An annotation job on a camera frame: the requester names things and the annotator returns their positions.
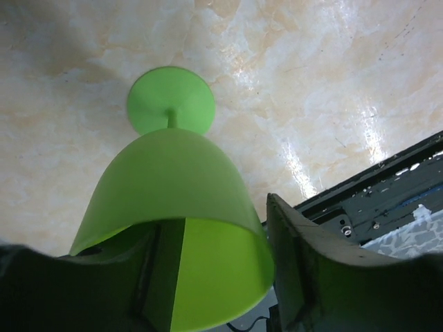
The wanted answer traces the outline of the green wine glass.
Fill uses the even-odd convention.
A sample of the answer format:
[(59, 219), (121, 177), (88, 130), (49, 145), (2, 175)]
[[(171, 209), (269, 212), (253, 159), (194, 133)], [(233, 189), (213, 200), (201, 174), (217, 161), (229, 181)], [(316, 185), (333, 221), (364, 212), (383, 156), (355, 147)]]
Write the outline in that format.
[(274, 280), (271, 249), (236, 166), (205, 137), (215, 99), (197, 74), (164, 66), (127, 97), (139, 137), (100, 178), (71, 254), (137, 225), (159, 242), (142, 312), (158, 331), (203, 331), (250, 311)]

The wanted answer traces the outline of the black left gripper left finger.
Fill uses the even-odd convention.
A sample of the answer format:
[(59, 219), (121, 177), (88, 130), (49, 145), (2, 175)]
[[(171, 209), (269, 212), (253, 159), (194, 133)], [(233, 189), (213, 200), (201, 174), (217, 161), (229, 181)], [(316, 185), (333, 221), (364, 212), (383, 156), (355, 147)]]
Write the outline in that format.
[(133, 225), (74, 256), (1, 247), (2, 331), (170, 331), (185, 222)]

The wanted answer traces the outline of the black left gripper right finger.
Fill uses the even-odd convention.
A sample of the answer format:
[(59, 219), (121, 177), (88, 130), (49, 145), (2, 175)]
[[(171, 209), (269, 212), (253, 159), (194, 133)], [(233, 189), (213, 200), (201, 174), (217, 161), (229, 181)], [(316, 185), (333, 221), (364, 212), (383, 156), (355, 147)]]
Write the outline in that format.
[(266, 201), (277, 331), (441, 331), (442, 256), (396, 259)]

